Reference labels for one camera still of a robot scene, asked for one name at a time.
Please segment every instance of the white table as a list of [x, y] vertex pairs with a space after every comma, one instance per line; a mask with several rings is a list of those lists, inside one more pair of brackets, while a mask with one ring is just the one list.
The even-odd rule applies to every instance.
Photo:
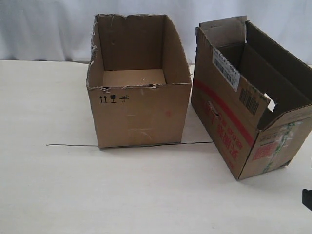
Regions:
[[[214, 144], [96, 145], [86, 64], [0, 61], [0, 233], [307, 234], [309, 137], [286, 169], [237, 182]], [[192, 107], [183, 142], [210, 138]]]

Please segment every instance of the brown cardboard box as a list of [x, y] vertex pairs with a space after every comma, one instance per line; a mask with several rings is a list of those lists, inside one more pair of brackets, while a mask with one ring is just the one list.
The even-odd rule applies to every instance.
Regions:
[[100, 148], [181, 142], [191, 79], [166, 15], [97, 15], [86, 86]]
[[312, 69], [244, 16], [196, 34], [192, 105], [234, 177], [288, 165], [312, 128]]

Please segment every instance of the white backdrop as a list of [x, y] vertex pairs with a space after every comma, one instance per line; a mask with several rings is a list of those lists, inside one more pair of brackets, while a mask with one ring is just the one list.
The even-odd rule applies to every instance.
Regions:
[[88, 61], [96, 13], [168, 14], [189, 62], [200, 22], [248, 15], [312, 64], [312, 0], [0, 0], [0, 59]]

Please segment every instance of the barcode label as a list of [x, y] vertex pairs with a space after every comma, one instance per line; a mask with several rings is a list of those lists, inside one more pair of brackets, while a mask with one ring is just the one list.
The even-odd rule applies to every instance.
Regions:
[[214, 48], [213, 52], [213, 64], [224, 76], [226, 81], [237, 92], [240, 73], [226, 60], [226, 58], [216, 48]]
[[257, 112], [259, 103], [256, 102], [256, 100], [253, 98], [250, 92], [248, 92], [245, 89], [242, 89], [240, 92], [239, 100], [250, 111], [250, 113], [252, 113], [252, 115], [255, 115], [255, 113]]

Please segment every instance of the white surface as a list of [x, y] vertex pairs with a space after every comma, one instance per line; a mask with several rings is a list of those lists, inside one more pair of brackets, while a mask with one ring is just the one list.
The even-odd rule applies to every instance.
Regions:
[[[87, 65], [0, 61], [0, 233], [306, 234], [309, 137], [286, 169], [235, 181], [213, 144], [96, 144]], [[190, 107], [184, 142], [209, 137]]]
[[0, 59], [89, 61], [97, 13], [168, 14], [192, 62], [200, 22], [248, 15], [312, 64], [311, 0], [0, 0]]

